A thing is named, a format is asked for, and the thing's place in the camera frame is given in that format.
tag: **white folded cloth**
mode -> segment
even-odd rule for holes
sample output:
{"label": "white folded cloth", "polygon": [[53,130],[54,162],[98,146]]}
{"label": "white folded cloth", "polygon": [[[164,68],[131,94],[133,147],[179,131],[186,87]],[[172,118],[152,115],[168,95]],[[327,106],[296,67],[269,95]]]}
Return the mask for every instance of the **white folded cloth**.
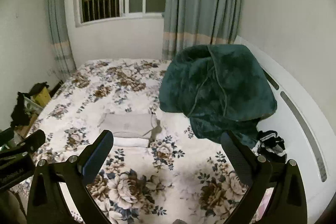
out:
{"label": "white folded cloth", "polygon": [[155,114],[103,114],[101,130],[110,130],[114,137],[149,139],[157,127]]}
{"label": "white folded cloth", "polygon": [[113,146],[148,147],[149,140],[141,138],[119,138],[113,136]]}

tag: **white wall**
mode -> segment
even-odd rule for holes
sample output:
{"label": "white wall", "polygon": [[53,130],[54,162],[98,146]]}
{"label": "white wall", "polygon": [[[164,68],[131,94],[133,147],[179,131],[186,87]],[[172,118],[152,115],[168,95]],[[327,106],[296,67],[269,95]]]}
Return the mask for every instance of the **white wall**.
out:
{"label": "white wall", "polygon": [[336,132],[336,0],[243,0],[238,35],[291,73]]}
{"label": "white wall", "polygon": [[77,67],[99,58],[161,58],[162,18],[117,19],[76,27],[77,0],[64,0],[64,3]]}
{"label": "white wall", "polygon": [[0,129],[9,127],[17,92],[57,83],[44,0],[0,0]]}

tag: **floral bedsheet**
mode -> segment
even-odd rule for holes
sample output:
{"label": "floral bedsheet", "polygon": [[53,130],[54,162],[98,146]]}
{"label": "floral bedsheet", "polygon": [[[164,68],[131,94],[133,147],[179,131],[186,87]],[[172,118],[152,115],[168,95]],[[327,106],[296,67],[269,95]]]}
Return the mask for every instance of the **floral bedsheet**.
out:
{"label": "floral bedsheet", "polygon": [[[47,137],[34,162],[60,162],[95,141],[103,113],[156,114],[160,130],[149,148],[114,146],[87,186],[113,224],[223,223],[246,192],[219,144],[197,139],[182,113],[159,109],[168,65],[160,60],[89,61],[64,83],[30,130],[40,128]],[[31,179],[17,187],[26,196]]]}

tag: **green blanket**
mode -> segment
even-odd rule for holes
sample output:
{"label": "green blanket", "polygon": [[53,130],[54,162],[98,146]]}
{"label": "green blanket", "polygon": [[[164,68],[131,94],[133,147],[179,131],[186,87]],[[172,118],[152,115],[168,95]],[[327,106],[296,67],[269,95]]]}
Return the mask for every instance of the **green blanket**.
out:
{"label": "green blanket", "polygon": [[252,148],[260,119],[277,101],[258,61],[243,45],[199,45],[179,52],[160,88],[160,108],[183,112],[198,138],[220,143],[224,130]]}

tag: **silver screw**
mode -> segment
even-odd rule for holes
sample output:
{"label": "silver screw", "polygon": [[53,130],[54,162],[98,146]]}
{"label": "silver screw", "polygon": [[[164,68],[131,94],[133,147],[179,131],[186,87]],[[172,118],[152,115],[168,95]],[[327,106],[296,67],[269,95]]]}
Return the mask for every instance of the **silver screw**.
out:
{"label": "silver screw", "polygon": [[76,155],[70,156],[70,158],[68,158],[68,161],[70,161],[70,162],[75,162],[76,160],[77,160]]}
{"label": "silver screw", "polygon": [[290,164],[291,166],[295,166],[295,165],[296,165],[296,161],[295,161],[295,160],[289,160],[289,164]]}
{"label": "silver screw", "polygon": [[266,158],[265,158],[264,156],[258,156],[258,157],[257,157],[257,160],[258,160],[259,162],[265,162],[265,161],[266,161]]}
{"label": "silver screw", "polygon": [[39,165],[39,166],[43,166],[43,165],[45,165],[46,162],[47,162],[47,161],[46,161],[45,159],[42,159],[42,160],[40,160],[40,161],[38,162],[38,165]]}

